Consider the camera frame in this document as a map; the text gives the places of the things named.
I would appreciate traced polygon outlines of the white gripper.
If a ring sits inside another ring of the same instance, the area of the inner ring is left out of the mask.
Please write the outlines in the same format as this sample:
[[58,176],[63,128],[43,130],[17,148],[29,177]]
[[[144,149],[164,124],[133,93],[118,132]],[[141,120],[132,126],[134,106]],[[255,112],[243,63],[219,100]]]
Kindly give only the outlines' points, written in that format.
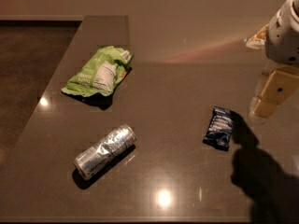
[[268,25],[248,38],[249,49],[263,49],[280,65],[264,71],[249,106],[249,120],[263,124],[299,88],[299,0],[286,0]]

